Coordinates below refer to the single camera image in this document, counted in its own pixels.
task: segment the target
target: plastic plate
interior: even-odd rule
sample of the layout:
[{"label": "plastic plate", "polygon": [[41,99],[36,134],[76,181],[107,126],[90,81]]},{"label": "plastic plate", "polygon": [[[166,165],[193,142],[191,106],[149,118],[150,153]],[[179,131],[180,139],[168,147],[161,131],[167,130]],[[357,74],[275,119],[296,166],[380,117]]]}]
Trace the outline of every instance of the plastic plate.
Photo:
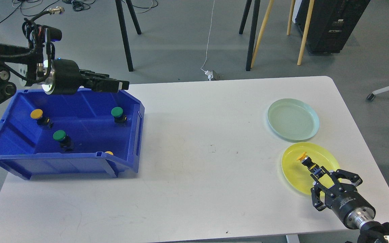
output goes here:
[{"label": "plastic plate", "polygon": [[307,140],[319,129],[315,110],[300,100],[281,99],[272,103],[267,118],[273,131],[290,141]]},{"label": "plastic plate", "polygon": [[[325,166],[327,170],[340,169],[340,166],[334,156],[325,148],[313,143],[296,143],[291,145],[283,153],[281,159],[281,169],[287,181],[298,191],[310,195],[310,189],[313,187],[313,178],[310,177],[310,172],[302,165],[297,158],[304,152],[319,166]],[[324,186],[329,188],[333,185],[332,180],[327,176],[323,176],[320,180]]]}]

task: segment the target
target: gray floor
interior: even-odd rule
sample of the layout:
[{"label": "gray floor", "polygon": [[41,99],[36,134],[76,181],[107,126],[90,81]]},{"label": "gray floor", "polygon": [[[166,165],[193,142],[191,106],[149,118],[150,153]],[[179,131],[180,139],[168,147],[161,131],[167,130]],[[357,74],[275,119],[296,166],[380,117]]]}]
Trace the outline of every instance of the gray floor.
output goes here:
[{"label": "gray floor", "polygon": [[[52,3],[25,10],[35,14]],[[133,0],[148,6],[148,0]],[[365,97],[389,85],[389,0],[372,1],[340,54],[311,56],[296,65],[301,35],[293,26],[286,36],[288,1],[276,1],[255,67],[245,71],[250,20],[243,35],[238,34],[243,0],[216,0],[208,50],[207,69],[223,79],[330,76],[336,83],[366,143],[389,185],[389,92],[371,103]],[[97,1],[91,9],[45,16],[38,23],[63,31],[56,43],[57,56],[75,60],[81,68],[110,74],[131,83],[161,83],[206,80],[200,70],[213,2],[205,0],[159,0],[159,6],[138,14],[142,35],[137,35],[125,8],[134,72],[128,72],[113,1]],[[259,25],[267,1],[261,2]],[[13,11],[11,3],[0,1],[0,20]],[[0,43],[26,46],[22,36],[23,17],[16,12],[0,25]],[[6,105],[0,106],[0,116]],[[0,168],[0,188],[6,172]],[[356,242],[357,231],[301,235],[306,242]],[[285,242],[284,236],[250,239]]]}]

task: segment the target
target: yellow plate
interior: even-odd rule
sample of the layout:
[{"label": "yellow plate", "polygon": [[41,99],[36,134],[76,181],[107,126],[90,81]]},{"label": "yellow plate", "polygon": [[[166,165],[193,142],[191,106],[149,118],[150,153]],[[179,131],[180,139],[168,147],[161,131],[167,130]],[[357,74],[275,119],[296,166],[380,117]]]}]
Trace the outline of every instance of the yellow plate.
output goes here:
[{"label": "yellow plate", "polygon": [[[281,158],[281,169],[287,181],[298,191],[310,195],[310,189],[313,187],[313,178],[310,172],[297,158],[304,152],[319,166],[325,166],[327,170],[336,171],[340,166],[334,156],[325,148],[313,143],[296,143],[291,145],[283,153]],[[333,185],[332,180],[323,176],[320,183],[329,188]]]}]

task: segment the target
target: blue plastic bin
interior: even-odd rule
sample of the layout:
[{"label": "blue plastic bin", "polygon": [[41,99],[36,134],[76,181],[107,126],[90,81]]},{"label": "blue plastic bin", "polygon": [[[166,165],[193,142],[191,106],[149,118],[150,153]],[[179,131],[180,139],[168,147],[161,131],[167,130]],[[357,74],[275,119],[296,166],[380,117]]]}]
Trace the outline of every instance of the blue plastic bin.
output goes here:
[{"label": "blue plastic bin", "polygon": [[[125,125],[114,122],[111,110],[120,106]],[[42,109],[52,129],[42,129],[30,117]],[[0,120],[0,166],[29,180],[32,175],[138,172],[145,108],[132,95],[79,89],[74,95],[47,95],[40,89],[19,90]],[[74,150],[64,152],[52,135],[66,131]]]}]

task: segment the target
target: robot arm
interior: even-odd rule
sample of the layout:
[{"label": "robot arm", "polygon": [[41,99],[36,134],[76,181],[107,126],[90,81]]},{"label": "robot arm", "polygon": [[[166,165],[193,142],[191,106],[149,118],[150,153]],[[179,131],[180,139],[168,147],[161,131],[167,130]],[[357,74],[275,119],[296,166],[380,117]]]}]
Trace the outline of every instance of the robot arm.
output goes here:
[{"label": "robot arm", "polygon": [[[72,60],[55,59],[55,47],[52,42],[60,41],[59,29],[42,26],[35,20],[46,14],[62,14],[64,8],[45,10],[30,20],[25,18],[22,31],[28,40],[28,47],[0,44],[0,104],[16,93],[16,85],[9,82],[10,73],[21,78],[24,86],[41,84],[47,94],[74,94],[80,86],[96,92],[118,92],[128,89],[129,82],[110,78],[107,74],[98,74],[81,70]],[[47,57],[45,66],[44,54]],[[6,63],[21,63],[27,66],[20,74]]]},{"label": "robot arm", "polygon": [[[298,160],[310,171],[310,176],[315,181],[311,189],[312,205],[322,211],[331,209],[340,221],[349,229],[360,229],[358,243],[389,243],[389,223],[379,223],[374,220],[375,209],[357,191],[357,186],[363,181],[358,174],[338,169],[327,171],[324,166],[319,166],[303,153]],[[334,185],[330,188],[323,186],[319,179],[329,176]],[[350,183],[341,183],[338,179],[349,180]],[[324,193],[324,202],[320,199]]]}]

